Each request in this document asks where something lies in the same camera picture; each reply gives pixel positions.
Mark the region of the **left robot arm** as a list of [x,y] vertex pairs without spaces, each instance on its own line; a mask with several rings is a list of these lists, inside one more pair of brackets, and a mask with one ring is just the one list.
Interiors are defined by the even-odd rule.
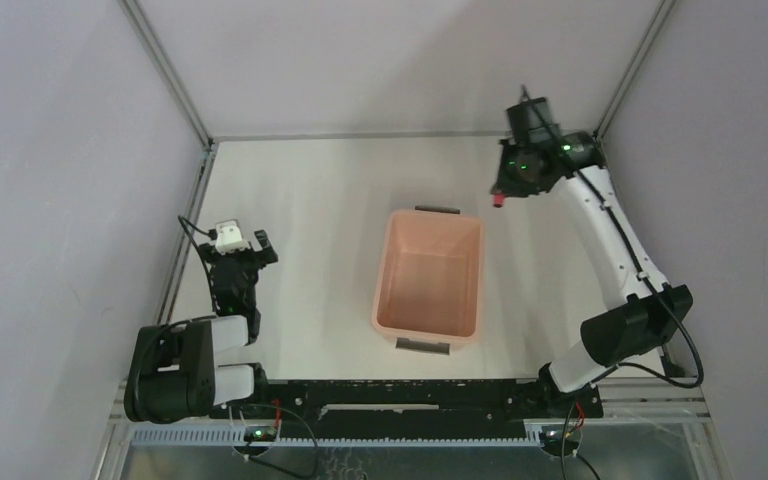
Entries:
[[221,367],[215,359],[220,351],[255,343],[260,334],[256,285],[278,254],[265,231],[254,238],[257,248],[226,225],[212,242],[198,245],[210,314],[139,330],[124,396],[129,420],[170,424],[206,416],[229,400],[250,417],[270,409],[273,392],[255,379],[253,367]]

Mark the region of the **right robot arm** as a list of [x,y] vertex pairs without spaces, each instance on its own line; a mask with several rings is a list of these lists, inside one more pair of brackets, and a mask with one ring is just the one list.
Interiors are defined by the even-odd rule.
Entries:
[[672,285],[654,264],[617,199],[605,156],[586,131],[563,133],[545,97],[523,93],[506,111],[493,205],[509,198],[547,195],[560,201],[597,276],[604,312],[579,327],[579,341],[541,367],[539,406],[565,415],[578,394],[618,368],[637,368],[638,356],[674,334],[687,338],[683,320],[693,305],[685,285]]

